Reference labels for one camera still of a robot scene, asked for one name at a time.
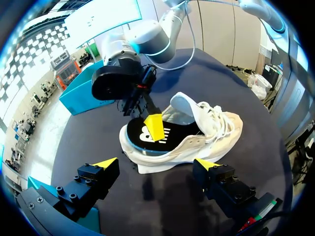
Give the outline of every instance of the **shoe insole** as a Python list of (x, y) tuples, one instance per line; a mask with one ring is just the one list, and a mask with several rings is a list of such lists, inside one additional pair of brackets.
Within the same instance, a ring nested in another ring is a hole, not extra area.
[(167, 153), (176, 148), (188, 135), (204, 135), (196, 122), (188, 125), (163, 121), (165, 138), (154, 142), (142, 118), (134, 118), (127, 125), (129, 142), (137, 149)]

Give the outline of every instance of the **round table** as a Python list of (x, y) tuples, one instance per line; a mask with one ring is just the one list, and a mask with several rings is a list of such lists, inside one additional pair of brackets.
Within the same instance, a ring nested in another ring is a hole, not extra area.
[[(191, 50), (178, 50), (168, 67), (184, 63)], [(280, 132), (261, 101), (231, 70), (201, 50), (184, 69), (158, 70), (151, 98), (161, 110), (183, 92), (196, 102), (220, 105), (243, 120), (242, 135), (218, 163), (234, 167), (239, 179), (256, 186), (260, 198), (270, 192), (290, 209), (292, 178)], [(123, 117), (116, 103), (71, 116), (63, 132), (53, 167), (52, 185), (65, 185), (84, 163), (119, 159), (120, 176), (105, 200), (98, 200), (102, 234), (108, 236), (222, 235), (233, 225), (214, 200), (207, 200), (192, 176), (192, 164), (140, 175), (122, 154), (119, 131)], [(268, 227), (275, 229), (279, 219)]]

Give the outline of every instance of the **white cable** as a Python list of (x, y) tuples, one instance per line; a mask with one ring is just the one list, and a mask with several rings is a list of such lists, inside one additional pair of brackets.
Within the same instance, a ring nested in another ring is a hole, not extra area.
[(196, 48), (196, 41), (195, 41), (195, 35), (193, 33), (193, 30), (192, 30), (192, 26), (191, 26), (191, 22), (190, 22), (190, 18), (189, 18), (189, 14), (188, 14), (188, 10), (187, 10), (187, 5), (188, 5), (188, 0), (186, 0), (186, 4), (185, 4), (185, 12), (186, 12), (186, 15), (187, 15), (187, 20), (188, 20), (188, 23), (189, 23), (189, 27), (190, 27), (190, 31), (191, 31), (191, 34), (192, 34), (192, 41), (193, 41), (193, 49), (192, 49), (192, 53), (191, 53), (191, 57), (189, 58), (189, 60), (183, 64), (183, 65), (180, 65), (178, 67), (175, 67), (175, 68), (163, 68), (159, 65), (157, 65), (155, 62), (153, 62), (151, 60), (151, 58), (149, 58), (147, 55), (146, 58), (153, 64), (155, 65), (157, 68), (161, 69), (161, 70), (178, 70), (178, 69), (181, 69), (183, 68), (185, 65), (187, 65), (189, 62), (191, 62), (194, 54), (195, 54), (195, 48)]

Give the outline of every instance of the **shoe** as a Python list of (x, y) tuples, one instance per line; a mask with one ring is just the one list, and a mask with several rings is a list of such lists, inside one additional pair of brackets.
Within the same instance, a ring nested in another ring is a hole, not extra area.
[(121, 128), (119, 139), (126, 156), (140, 174), (169, 170), (201, 158), (217, 162), (241, 136), (243, 122), (220, 106), (196, 103), (182, 92), (174, 95), (162, 113), (165, 138), (154, 142), (142, 118)]

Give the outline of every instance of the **white panel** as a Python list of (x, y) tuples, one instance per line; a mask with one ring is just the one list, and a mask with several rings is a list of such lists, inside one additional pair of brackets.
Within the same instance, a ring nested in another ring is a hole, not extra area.
[(96, 36), (96, 37), (94, 38), (96, 47), (97, 47), (97, 49), (98, 49), (98, 51), (99, 51), (99, 53), (100, 53), (100, 55), (101, 55), (102, 58), (103, 58), (103, 55), (102, 55), (102, 42), (103, 42), (103, 40), (105, 39), (105, 37), (106, 37), (107, 35), (109, 35), (109, 34), (113, 34), (113, 33), (115, 33), (115, 34), (120, 34), (120, 33), (123, 33), (123, 32), (124, 32), (124, 31), (123, 31), (123, 28), (122, 28), (121, 26), (119, 26), (119, 27), (116, 27), (116, 28), (114, 28), (114, 29), (112, 29), (112, 30), (110, 30), (110, 31), (104, 32), (104, 33), (102, 33), (102, 34), (100, 34), (99, 36)]
[(234, 11), (235, 52), (233, 65), (255, 70), (260, 48), (260, 21), (239, 7), (235, 7)]
[(79, 47), (105, 31), (138, 19), (141, 15), (136, 0), (93, 0), (64, 23), (73, 45)]
[(231, 65), (234, 49), (233, 6), (199, 1), (204, 51), (224, 65)]

